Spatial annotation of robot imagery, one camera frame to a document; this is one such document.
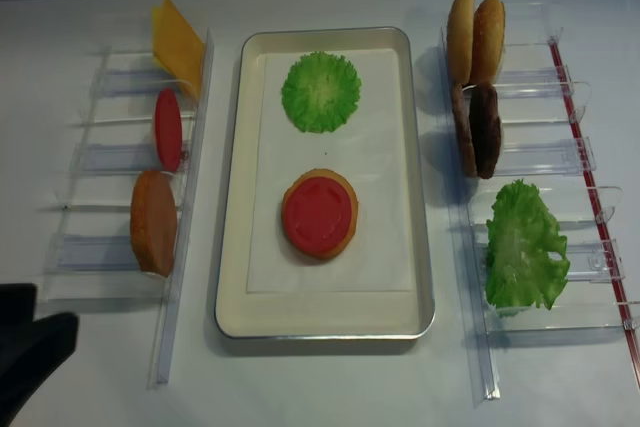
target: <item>red edge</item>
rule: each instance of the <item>red edge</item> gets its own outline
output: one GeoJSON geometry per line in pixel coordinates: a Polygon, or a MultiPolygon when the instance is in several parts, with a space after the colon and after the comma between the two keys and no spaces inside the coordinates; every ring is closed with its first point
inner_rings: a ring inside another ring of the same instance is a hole
{"type": "MultiPolygon", "coordinates": [[[[558,49],[557,40],[552,38],[549,41],[549,47],[551,48],[551,57],[553,57],[553,64],[558,70],[558,79],[560,82],[567,82],[567,75],[563,69],[562,58],[560,57],[560,49],[558,49]]],[[[567,114],[569,118],[573,118],[575,107],[573,105],[573,97],[571,95],[571,91],[567,84],[562,86],[562,90],[564,92],[564,105],[567,109],[567,114]]],[[[582,137],[582,132],[580,130],[580,124],[578,122],[571,123],[571,132],[573,133],[573,137],[575,139],[582,137]]],[[[587,184],[587,187],[595,187],[596,182],[593,178],[593,173],[591,171],[586,171],[584,173],[584,181],[587,184]]],[[[600,198],[598,197],[598,192],[593,191],[593,195],[591,195],[591,207],[593,208],[594,215],[598,215],[600,212],[600,198]]],[[[601,240],[611,240],[609,236],[609,229],[607,228],[606,222],[598,223],[598,233],[600,234],[601,240]]],[[[620,270],[618,268],[618,260],[615,255],[609,255],[608,263],[609,270],[612,275],[615,275],[616,278],[619,277],[620,270]]],[[[613,292],[616,296],[617,302],[627,302],[627,296],[624,293],[624,286],[622,285],[622,280],[612,280],[611,284],[613,285],[613,292]]],[[[620,318],[624,323],[626,320],[632,319],[631,311],[628,305],[620,305],[618,307],[620,310],[620,318]]],[[[635,330],[626,330],[624,331],[625,336],[627,338],[627,344],[629,345],[629,352],[631,354],[631,363],[633,364],[633,370],[636,374],[636,381],[638,386],[640,387],[640,346],[638,345],[638,339],[635,334],[635,330]]]]}

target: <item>tomato slice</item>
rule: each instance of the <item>tomato slice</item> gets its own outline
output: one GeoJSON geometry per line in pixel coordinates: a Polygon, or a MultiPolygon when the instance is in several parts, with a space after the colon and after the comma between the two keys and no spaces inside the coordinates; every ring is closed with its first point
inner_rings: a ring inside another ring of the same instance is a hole
{"type": "Polygon", "coordinates": [[[302,182],[284,206],[287,237],[301,251],[322,254],[340,244],[351,224],[351,199],[339,182],[312,177],[302,182]]]}
{"type": "Polygon", "coordinates": [[[160,162],[169,172],[176,172],[182,160],[182,119],[178,99],[171,89],[158,95],[154,134],[160,162]]]}

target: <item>white paper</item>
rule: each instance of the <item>white paper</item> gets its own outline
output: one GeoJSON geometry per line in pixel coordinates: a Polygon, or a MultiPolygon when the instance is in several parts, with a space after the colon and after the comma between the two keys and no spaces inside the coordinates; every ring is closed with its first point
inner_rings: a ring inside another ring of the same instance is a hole
{"type": "Polygon", "coordinates": [[[267,55],[248,292],[411,288],[413,254],[398,58],[390,49],[337,54],[345,55],[358,71],[360,102],[345,125],[322,134],[300,132],[282,107],[280,90],[302,54],[267,55]],[[285,191],[315,168],[344,176],[359,202],[353,239],[329,261],[298,253],[280,221],[285,191]]]}

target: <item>white table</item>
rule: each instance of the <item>white table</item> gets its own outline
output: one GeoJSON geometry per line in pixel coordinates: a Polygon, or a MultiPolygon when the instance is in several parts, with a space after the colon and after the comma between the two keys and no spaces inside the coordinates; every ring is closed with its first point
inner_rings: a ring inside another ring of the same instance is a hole
{"type": "MultiPolygon", "coordinates": [[[[68,165],[74,132],[63,122],[85,101],[102,45],[149,48],[140,19],[161,0],[59,0],[0,3],[0,251],[3,273],[39,271],[55,228],[38,210],[47,172],[68,165]]],[[[184,277],[171,380],[146,390],[157,310],[82,316],[77,352],[19,414],[15,425],[634,425],[638,387],[622,335],[583,345],[511,348],[497,353],[502,399],[474,405],[452,268],[443,179],[424,162],[436,320],[403,355],[232,355],[212,323],[219,199],[229,112],[239,57],[255,32],[393,25],[410,37],[421,132],[442,102],[438,42],[452,0],[174,0],[199,33],[214,34],[206,137],[184,277]]],[[[574,79],[593,98],[582,123],[591,138],[599,184],[626,192],[610,223],[627,270],[629,297],[640,298],[640,180],[634,85],[640,75],[640,0],[556,1],[564,8],[560,43],[574,79]]]]}

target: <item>lettuce leaf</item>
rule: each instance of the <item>lettuce leaf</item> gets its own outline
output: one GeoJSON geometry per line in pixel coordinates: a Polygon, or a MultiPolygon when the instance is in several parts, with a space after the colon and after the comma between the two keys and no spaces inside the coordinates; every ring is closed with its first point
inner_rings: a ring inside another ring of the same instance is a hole
{"type": "Polygon", "coordinates": [[[333,132],[358,108],[361,81],[344,56],[313,52],[293,64],[282,86],[282,106],[302,132],[333,132]]]}
{"type": "Polygon", "coordinates": [[[544,304],[551,309],[567,284],[567,237],[535,185],[505,185],[487,220],[487,301],[501,307],[544,304]],[[557,259],[550,253],[558,254],[557,259]]]}

